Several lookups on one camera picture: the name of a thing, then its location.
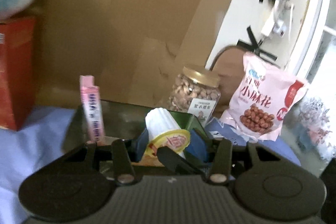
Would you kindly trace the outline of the white jelly cup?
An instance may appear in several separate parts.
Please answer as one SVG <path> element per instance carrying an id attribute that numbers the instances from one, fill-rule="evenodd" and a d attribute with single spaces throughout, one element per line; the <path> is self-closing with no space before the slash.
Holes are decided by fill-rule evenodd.
<path id="1" fill-rule="evenodd" d="M 190 132 L 181 129 L 167 109 L 155 108 L 145 117 L 148 131 L 146 150 L 140 161 L 144 166 L 162 166 L 157 158 L 160 147 L 169 147 L 183 159 L 184 150 L 190 144 Z"/>

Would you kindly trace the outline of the black cardboard storage box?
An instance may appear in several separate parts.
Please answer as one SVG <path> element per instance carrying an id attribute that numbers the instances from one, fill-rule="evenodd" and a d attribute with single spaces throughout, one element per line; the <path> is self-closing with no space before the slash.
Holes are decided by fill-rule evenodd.
<path id="1" fill-rule="evenodd" d="M 140 161 L 148 142 L 145 117 L 151 108 L 105 100 L 101 102 L 101 108 L 106 135 L 105 144 L 110 145 L 116 138 L 123 139 L 131 161 L 135 165 L 144 166 Z M 198 129 L 205 137 L 208 137 L 194 115 L 176 111 L 171 111 L 170 113 L 180 128 L 189 132 L 193 129 Z M 69 152 L 88 140 L 87 122 L 84 110 L 80 106 L 77 108 L 68 127 L 62 150 L 63 152 Z"/>

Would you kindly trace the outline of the pink snack stick box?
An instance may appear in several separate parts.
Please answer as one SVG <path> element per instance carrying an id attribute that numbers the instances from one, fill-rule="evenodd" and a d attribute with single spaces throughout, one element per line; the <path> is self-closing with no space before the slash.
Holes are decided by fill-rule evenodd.
<path id="1" fill-rule="evenodd" d="M 84 110 L 87 131 L 92 143 L 105 144 L 104 122 L 100 100 L 100 88 L 93 76 L 80 76 L 80 96 Z"/>

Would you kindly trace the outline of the glass jar of nuts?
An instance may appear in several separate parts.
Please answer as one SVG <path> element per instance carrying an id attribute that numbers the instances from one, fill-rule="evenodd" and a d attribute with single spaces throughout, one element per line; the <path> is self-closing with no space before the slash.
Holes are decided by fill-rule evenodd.
<path id="1" fill-rule="evenodd" d="M 205 126 L 221 98 L 220 77 L 198 65 L 186 65 L 175 78 L 169 110 L 193 114 Z"/>

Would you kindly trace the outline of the pink twisted snack bag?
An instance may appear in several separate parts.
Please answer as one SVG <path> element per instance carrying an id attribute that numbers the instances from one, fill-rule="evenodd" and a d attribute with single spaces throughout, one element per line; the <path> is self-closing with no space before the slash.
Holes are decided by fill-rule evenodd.
<path id="1" fill-rule="evenodd" d="M 286 114 L 307 92 L 308 82 L 253 53 L 243 56 L 244 77 L 219 119 L 239 135 L 276 141 Z"/>

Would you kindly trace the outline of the blue patterned tablecloth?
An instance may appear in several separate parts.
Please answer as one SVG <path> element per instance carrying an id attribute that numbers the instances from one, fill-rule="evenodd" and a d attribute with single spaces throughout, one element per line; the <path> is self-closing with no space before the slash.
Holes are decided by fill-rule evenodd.
<path id="1" fill-rule="evenodd" d="M 35 107 L 19 131 L 1 130 L 1 223 L 22 223 L 21 182 L 61 157 L 63 142 L 76 110 Z"/>

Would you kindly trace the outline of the floral tissue pack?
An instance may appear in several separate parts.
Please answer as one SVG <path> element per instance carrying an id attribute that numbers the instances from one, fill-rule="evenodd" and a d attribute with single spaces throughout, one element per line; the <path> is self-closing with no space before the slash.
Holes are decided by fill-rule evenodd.
<path id="1" fill-rule="evenodd" d="M 322 162 L 335 157 L 335 106 L 326 98 L 306 94 L 286 115 L 283 129 L 301 153 L 313 152 Z"/>

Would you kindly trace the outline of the brown chair back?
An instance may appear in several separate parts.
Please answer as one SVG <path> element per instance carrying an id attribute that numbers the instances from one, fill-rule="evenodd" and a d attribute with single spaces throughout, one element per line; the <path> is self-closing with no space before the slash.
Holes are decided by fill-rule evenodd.
<path id="1" fill-rule="evenodd" d="M 220 78 L 219 90 L 221 97 L 214 110 L 213 116 L 220 118 L 229 107 L 230 100 L 240 85 L 243 76 L 243 56 L 246 50 L 237 46 L 222 49 L 215 57 L 210 68 Z"/>

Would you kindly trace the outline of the large brown cardboard sheet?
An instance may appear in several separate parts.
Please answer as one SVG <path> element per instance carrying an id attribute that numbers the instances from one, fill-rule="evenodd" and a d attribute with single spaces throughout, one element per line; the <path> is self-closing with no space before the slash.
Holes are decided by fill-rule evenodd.
<path id="1" fill-rule="evenodd" d="M 231 0 L 37 0 L 37 102 L 76 107 L 79 77 L 105 100 L 157 106 L 187 63 L 205 65 Z"/>

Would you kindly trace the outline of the red gift bag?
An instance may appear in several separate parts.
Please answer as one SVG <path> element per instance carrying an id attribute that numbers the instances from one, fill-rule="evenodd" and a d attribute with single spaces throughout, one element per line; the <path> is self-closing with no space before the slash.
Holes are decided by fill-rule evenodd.
<path id="1" fill-rule="evenodd" d="M 18 131 L 34 106 L 35 22 L 33 16 L 1 21 L 1 128 Z"/>

